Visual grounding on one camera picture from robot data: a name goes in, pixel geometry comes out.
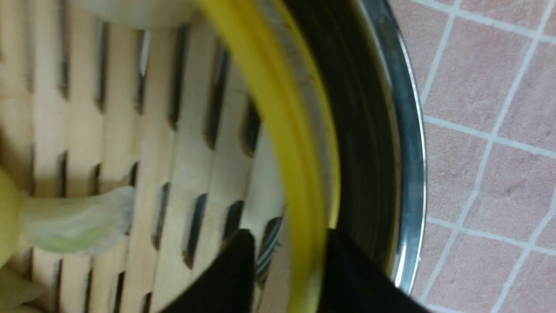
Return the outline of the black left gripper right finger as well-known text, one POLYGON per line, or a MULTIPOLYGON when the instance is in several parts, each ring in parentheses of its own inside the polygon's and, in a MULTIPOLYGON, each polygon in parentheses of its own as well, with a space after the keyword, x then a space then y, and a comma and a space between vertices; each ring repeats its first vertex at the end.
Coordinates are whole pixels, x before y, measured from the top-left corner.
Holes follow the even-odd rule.
POLYGON ((344 232, 329 229, 321 313, 427 313, 344 232))

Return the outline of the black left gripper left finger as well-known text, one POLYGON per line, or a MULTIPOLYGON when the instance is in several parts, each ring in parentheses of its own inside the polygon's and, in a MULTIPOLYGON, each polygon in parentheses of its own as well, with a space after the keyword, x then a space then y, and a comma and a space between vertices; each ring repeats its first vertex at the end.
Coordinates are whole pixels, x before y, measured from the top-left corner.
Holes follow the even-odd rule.
POLYGON ((255 279, 255 239, 238 230, 214 262, 163 313, 249 313, 255 279))

